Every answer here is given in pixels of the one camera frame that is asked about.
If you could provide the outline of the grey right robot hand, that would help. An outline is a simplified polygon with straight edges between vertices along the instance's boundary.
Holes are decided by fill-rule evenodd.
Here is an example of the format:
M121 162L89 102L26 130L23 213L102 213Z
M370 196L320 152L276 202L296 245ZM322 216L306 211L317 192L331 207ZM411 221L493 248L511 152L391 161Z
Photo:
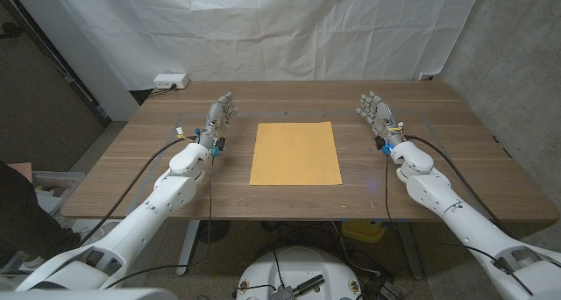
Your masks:
M391 150L405 141L403 124L398 123L389 105L373 91L361 95L356 112L371 126L378 150Z

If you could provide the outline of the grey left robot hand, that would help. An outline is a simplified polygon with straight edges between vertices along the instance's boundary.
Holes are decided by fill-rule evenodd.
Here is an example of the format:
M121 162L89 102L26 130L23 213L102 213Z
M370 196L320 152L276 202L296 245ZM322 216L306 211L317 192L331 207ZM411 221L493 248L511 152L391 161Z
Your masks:
M237 111L230 92L221 96L209 108L204 127L199 134L198 143L211 149L218 139L225 137L230 121Z

